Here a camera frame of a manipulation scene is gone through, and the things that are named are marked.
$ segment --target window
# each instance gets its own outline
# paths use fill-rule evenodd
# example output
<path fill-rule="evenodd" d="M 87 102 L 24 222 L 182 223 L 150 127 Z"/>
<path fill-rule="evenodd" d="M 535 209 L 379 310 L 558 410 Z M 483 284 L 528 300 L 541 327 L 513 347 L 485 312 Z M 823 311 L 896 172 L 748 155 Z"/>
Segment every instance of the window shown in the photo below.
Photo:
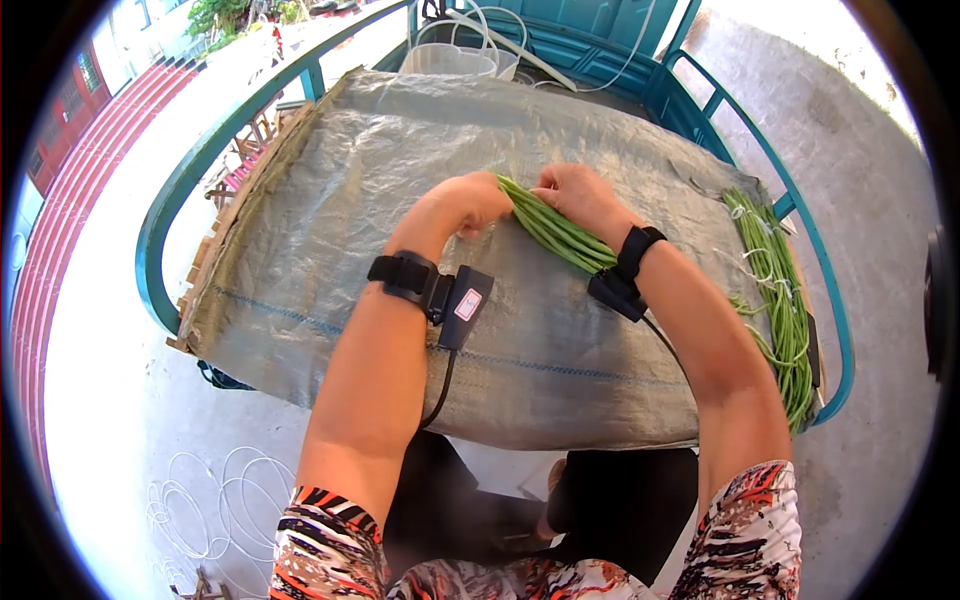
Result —
<path fill-rule="evenodd" d="M 40 157 L 40 151 L 34 150 L 34 155 L 30 158 L 30 174 L 36 177 L 36 174 L 43 168 L 43 158 Z"/>
<path fill-rule="evenodd" d="M 147 0 L 135 0 L 134 4 L 139 4 L 140 8 L 143 9 L 143 27 L 140 28 L 140 31 L 150 27 L 150 13 L 147 11 Z"/>
<path fill-rule="evenodd" d="M 63 120 L 70 122 L 70 119 L 77 114 L 77 111 L 84 106 L 84 98 L 77 89 L 77 82 L 73 77 L 67 77 L 63 89 L 60 90 L 60 101 L 63 103 Z"/>
<path fill-rule="evenodd" d="M 93 65 L 93 57 L 89 50 L 83 50 L 77 56 L 77 64 L 80 66 L 80 73 L 84 76 L 86 91 L 93 93 L 93 90 L 100 87 L 100 76 L 97 75 L 97 68 Z"/>
<path fill-rule="evenodd" d="M 47 115 L 47 122 L 43 124 L 43 130 L 40 132 L 40 142 L 49 151 L 58 139 L 60 139 L 60 121 L 52 114 Z"/>

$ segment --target black wrist strap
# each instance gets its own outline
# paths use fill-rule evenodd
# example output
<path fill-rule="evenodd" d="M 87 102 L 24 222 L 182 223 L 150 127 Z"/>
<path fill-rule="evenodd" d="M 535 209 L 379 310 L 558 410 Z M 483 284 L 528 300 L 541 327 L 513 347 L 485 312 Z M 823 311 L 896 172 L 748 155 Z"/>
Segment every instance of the black wrist strap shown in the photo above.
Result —
<path fill-rule="evenodd" d="M 414 252 L 400 251 L 378 256 L 367 272 L 368 281 L 383 281 L 383 292 L 399 296 L 420 307 L 427 321 L 443 321 L 446 299 L 454 276 L 441 275 L 437 265 Z"/>
<path fill-rule="evenodd" d="M 647 310 L 646 302 L 636 288 L 636 274 L 640 271 L 640 259 L 647 250 L 660 240 L 666 240 L 657 228 L 634 226 L 623 242 L 616 259 L 616 266 L 597 273 L 590 280 L 587 292 L 634 323 Z"/>

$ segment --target teal cart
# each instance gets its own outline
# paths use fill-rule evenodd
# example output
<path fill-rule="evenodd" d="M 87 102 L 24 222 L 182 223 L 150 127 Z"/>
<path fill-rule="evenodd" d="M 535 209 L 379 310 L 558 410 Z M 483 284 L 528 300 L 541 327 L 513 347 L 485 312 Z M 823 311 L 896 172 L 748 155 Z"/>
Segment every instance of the teal cart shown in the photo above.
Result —
<path fill-rule="evenodd" d="M 720 160 L 734 166 L 736 161 L 711 124 L 710 118 L 724 103 L 739 116 L 773 164 L 786 189 L 783 196 L 774 202 L 775 215 L 779 219 L 794 213 L 799 216 L 816 253 L 827 287 L 843 366 L 837 390 L 820 410 L 814 424 L 826 422 L 839 412 L 853 384 L 853 347 L 847 312 L 824 240 L 804 197 L 759 128 L 730 93 L 681 49 L 681 43 L 700 8 L 701 0 L 690 0 L 676 34 L 666 47 L 662 61 L 652 57 L 676 8 L 676 0 L 479 0 L 477 4 L 498 6 L 519 16 L 526 27 L 525 48 L 548 67 L 574 82 L 579 82 L 580 85 L 595 87 L 606 84 L 622 67 L 620 75 L 606 88 L 610 94 L 642 107 L 654 123 L 698 144 Z M 261 79 L 250 87 L 247 97 L 238 99 L 233 107 L 206 131 L 183 157 L 157 194 L 137 240 L 137 288 L 147 311 L 160 326 L 175 336 L 180 328 L 178 309 L 170 301 L 162 277 L 162 256 L 167 232 L 186 198 L 233 136 L 267 106 L 284 86 L 296 78 L 300 78 L 307 99 L 317 101 L 323 97 L 324 78 L 319 58 L 373 22 L 392 12 L 406 10 L 411 37 L 416 39 L 420 17 L 424 14 L 436 16 L 445 9 L 445 2 L 434 0 L 425 3 L 417 0 L 381 0 L 367 6 L 357 20 L 345 29 L 316 44 L 282 68 L 278 67 L 261 76 Z M 523 32 L 512 15 L 500 11 L 485 13 L 492 32 L 512 40 L 513 44 L 523 43 Z M 435 35 L 444 29 L 448 28 L 433 28 L 430 33 Z M 479 45 L 479 35 L 467 31 L 467 28 L 461 28 L 461 32 L 463 33 L 457 35 L 458 42 Z M 375 69 L 397 71 L 406 52 L 407 43 L 404 42 L 378 63 Z M 713 87 L 713 92 L 703 108 L 698 106 L 674 74 L 674 67 L 680 61 L 686 61 L 699 71 Z M 524 65 L 529 66 L 527 61 L 522 60 L 521 66 Z"/>

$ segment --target bundle of green beans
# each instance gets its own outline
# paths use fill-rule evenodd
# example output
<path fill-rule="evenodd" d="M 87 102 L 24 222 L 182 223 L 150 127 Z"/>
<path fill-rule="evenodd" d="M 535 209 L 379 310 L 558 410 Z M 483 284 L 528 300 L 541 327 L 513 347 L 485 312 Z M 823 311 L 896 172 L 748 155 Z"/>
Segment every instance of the bundle of green beans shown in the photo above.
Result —
<path fill-rule="evenodd" d="M 737 189 L 724 192 L 723 200 L 743 238 L 764 302 L 758 309 L 739 298 L 731 298 L 731 303 L 740 315 L 755 315 L 765 310 L 769 316 L 773 348 L 755 328 L 749 324 L 747 327 L 760 351 L 774 366 L 790 432 L 797 433 L 813 398 L 813 370 L 806 354 L 810 331 L 793 257 L 770 206 L 754 205 Z"/>
<path fill-rule="evenodd" d="M 592 233 L 570 223 L 509 177 L 496 178 L 500 189 L 514 201 L 516 219 L 545 248 L 590 274 L 616 264 L 616 254 Z"/>
<path fill-rule="evenodd" d="M 616 254 L 596 236 L 570 223 L 510 178 L 498 175 L 497 179 L 500 189 L 514 202 L 516 219 L 542 246 L 590 274 L 616 264 Z M 793 258 L 769 206 L 754 206 L 737 189 L 725 192 L 723 198 L 732 211 L 739 212 L 736 224 L 747 251 L 757 250 L 749 258 L 754 274 L 763 281 L 758 285 L 764 304 L 754 309 L 739 298 L 730 300 L 742 316 L 767 312 L 773 348 L 754 327 L 747 324 L 747 328 L 774 365 L 790 431 L 797 433 L 809 410 L 813 371 L 806 356 L 810 333 Z"/>

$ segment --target patterned shirt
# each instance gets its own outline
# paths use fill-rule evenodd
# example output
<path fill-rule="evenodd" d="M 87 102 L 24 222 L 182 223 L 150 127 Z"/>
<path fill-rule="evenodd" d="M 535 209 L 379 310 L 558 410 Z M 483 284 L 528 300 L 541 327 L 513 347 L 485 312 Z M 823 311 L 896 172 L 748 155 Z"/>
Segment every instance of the patterned shirt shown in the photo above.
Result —
<path fill-rule="evenodd" d="M 670 598 L 792 600 L 800 588 L 800 536 L 793 465 L 750 467 L 711 500 Z M 534 558 L 501 568 L 430 561 L 386 589 L 389 578 L 370 515 L 331 492 L 294 490 L 277 528 L 271 598 L 656 598 L 636 577 L 600 560 Z"/>

